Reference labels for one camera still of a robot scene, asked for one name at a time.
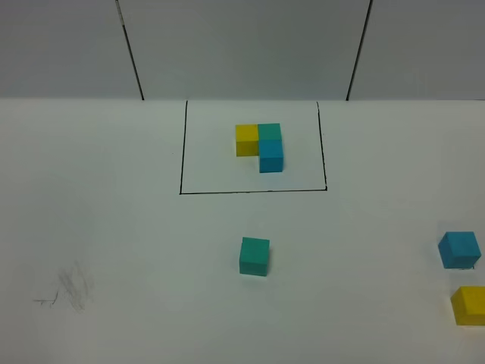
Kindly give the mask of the blue template block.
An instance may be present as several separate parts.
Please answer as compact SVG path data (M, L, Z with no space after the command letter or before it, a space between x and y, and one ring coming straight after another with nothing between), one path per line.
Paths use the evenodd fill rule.
M259 172L279 173L283 171L283 143L282 140L260 140Z

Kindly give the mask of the yellow template block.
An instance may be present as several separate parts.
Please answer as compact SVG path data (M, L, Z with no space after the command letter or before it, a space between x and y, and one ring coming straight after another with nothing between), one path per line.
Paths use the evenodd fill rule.
M258 156L258 125L238 124L236 125L236 156Z

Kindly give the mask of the green template block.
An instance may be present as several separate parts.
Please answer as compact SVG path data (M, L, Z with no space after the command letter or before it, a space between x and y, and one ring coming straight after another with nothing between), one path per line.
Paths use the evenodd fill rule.
M279 123L259 124L258 138L260 140L282 140L280 124Z

